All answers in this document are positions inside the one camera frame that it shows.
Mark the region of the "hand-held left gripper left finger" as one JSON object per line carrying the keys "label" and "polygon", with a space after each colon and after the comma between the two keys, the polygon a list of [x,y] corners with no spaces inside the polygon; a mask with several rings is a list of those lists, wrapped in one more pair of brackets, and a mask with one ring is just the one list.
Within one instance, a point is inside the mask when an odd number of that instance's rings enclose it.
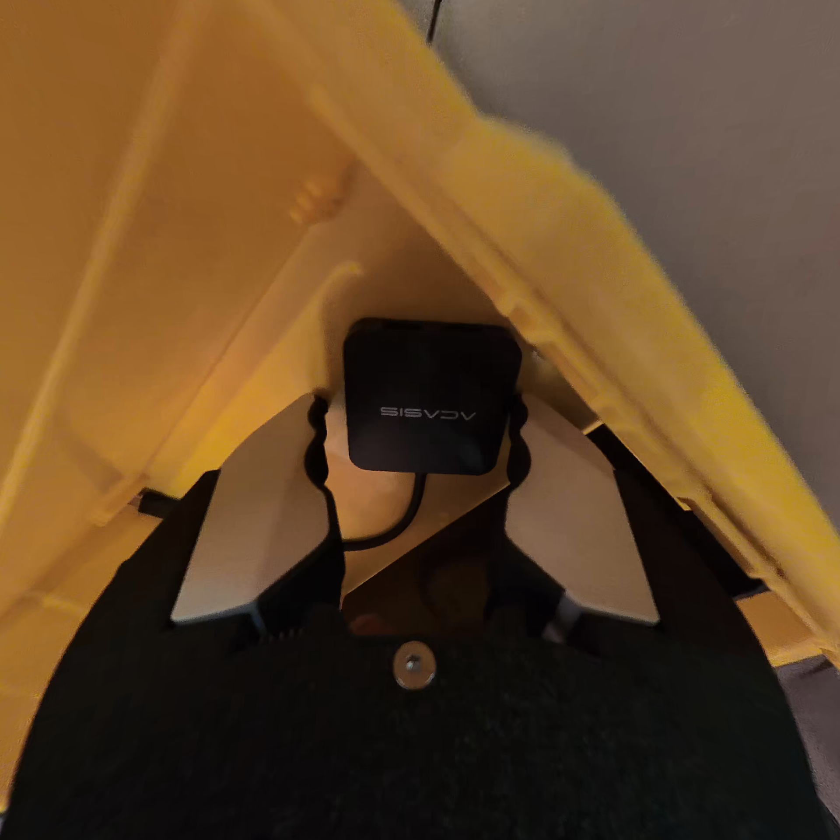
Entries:
{"label": "hand-held left gripper left finger", "polygon": [[261,634],[340,603],[344,557],[326,488],[327,401],[306,394],[226,457],[171,611],[175,625],[248,616]]}

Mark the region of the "yellow plastic bin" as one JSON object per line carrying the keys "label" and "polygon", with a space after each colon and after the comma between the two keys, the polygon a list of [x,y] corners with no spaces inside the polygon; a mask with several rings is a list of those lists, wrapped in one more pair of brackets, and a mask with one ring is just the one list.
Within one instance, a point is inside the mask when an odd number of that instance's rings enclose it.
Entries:
{"label": "yellow plastic bin", "polygon": [[2,2],[2,809],[48,678],[176,495],[330,389],[340,331],[499,322],[838,663],[838,539],[641,222],[397,2]]}

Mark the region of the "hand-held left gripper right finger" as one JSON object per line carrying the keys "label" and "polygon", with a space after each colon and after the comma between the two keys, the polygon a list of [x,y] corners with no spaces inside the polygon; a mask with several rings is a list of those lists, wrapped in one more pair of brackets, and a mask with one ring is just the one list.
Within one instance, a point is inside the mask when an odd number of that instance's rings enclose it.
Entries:
{"label": "hand-held left gripper right finger", "polygon": [[522,400],[530,466],[509,496],[506,535],[561,588],[554,621],[565,631],[585,614],[655,626],[658,609],[613,467],[547,403]]}

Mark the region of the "black square hub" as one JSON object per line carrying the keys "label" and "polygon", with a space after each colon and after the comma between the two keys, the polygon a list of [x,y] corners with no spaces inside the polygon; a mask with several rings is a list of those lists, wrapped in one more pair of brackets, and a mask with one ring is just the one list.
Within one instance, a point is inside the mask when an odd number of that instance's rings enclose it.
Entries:
{"label": "black square hub", "polygon": [[364,318],[342,347],[351,463],[483,476],[496,466],[522,365],[505,328]]}

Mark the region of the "black bin divider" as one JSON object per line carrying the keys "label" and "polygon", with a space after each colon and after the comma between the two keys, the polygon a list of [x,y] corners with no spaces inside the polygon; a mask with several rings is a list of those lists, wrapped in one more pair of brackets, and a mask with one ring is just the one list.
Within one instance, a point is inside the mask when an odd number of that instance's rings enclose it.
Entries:
{"label": "black bin divider", "polygon": [[375,574],[343,599],[360,636],[480,634],[490,598],[490,559],[507,492],[472,511]]}

